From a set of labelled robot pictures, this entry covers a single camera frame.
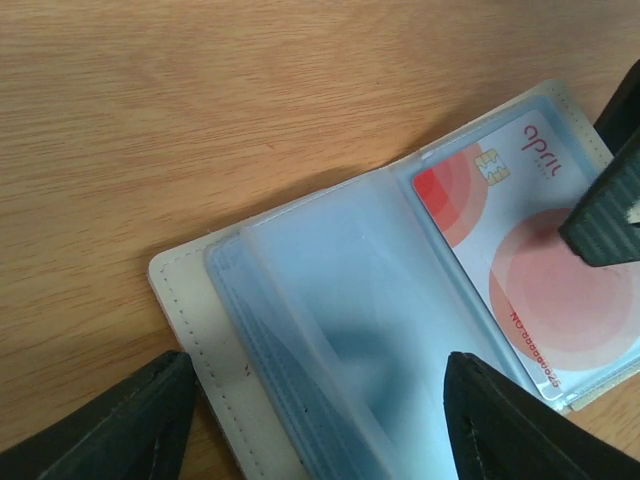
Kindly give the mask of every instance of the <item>card holder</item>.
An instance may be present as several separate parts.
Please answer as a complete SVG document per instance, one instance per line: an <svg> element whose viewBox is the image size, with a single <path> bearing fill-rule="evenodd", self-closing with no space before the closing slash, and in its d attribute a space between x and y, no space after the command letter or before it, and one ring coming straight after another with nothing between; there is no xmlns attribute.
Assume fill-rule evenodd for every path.
<svg viewBox="0 0 640 480"><path fill-rule="evenodd" d="M630 351L571 391L545 395L416 189L423 172L532 111L585 178L610 160L563 87L545 82L400 162L245 222L206 249L217 294L314 478L455 478L442 410L452 350L477 354L557 410L635 368Z"/></svg>

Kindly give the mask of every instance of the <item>wood grain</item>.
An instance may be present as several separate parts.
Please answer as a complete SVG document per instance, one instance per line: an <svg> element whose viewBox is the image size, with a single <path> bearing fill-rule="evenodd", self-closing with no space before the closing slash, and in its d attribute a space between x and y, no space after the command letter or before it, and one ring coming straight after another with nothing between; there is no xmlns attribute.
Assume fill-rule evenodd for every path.
<svg viewBox="0 0 640 480"><path fill-rule="evenodd" d="M177 347L154 254L546 78L593 119L639 27L626 0L4 0L0 449ZM640 458L639 387L572 418ZM182 478L241 478L203 405Z"/></svg>

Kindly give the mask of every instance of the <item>april logo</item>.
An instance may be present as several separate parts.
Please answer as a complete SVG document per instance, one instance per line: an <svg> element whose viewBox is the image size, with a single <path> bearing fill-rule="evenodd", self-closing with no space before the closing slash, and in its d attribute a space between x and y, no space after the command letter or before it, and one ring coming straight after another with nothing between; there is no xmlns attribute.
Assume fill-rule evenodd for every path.
<svg viewBox="0 0 640 480"><path fill-rule="evenodd" d="M547 178L555 177L558 174L558 170L562 168L562 164L556 157L555 153L548 151L547 141L540 137L538 129L533 125L527 125L524 127L524 135L527 137L527 143L521 148L523 152L530 151L535 152L536 164L542 171L542 174Z"/></svg>
<svg viewBox="0 0 640 480"><path fill-rule="evenodd" d="M476 157L474 163L490 187L493 187L511 174L498 152L493 148Z"/></svg>

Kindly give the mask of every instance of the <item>pink circle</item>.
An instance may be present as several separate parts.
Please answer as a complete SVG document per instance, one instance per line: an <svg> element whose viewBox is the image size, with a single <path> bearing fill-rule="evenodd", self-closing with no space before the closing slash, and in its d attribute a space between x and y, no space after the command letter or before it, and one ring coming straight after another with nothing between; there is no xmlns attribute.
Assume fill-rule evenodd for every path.
<svg viewBox="0 0 640 480"><path fill-rule="evenodd" d="M624 353L640 335L640 322L629 315L629 269L589 267L560 239L557 228L568 213L538 213L504 238L492 265L491 303L516 348L531 355L513 327L514 311L550 364L584 370Z"/></svg>

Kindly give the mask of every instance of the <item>red gradient design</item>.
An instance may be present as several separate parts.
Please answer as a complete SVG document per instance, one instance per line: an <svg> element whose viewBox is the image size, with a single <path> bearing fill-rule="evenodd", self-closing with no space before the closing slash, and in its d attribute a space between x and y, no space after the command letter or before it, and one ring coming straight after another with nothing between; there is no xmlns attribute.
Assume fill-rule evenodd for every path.
<svg viewBox="0 0 640 480"><path fill-rule="evenodd" d="M474 159L482 155L477 143L417 175L413 188L453 248L478 223L489 185Z"/></svg>
<svg viewBox="0 0 640 480"><path fill-rule="evenodd" d="M553 368L586 370L626 352L640 335L640 319L629 315L629 267L589 267L558 236L569 211L547 210L511 230L496 252L489 292L494 315L518 350L533 358L513 309Z"/></svg>

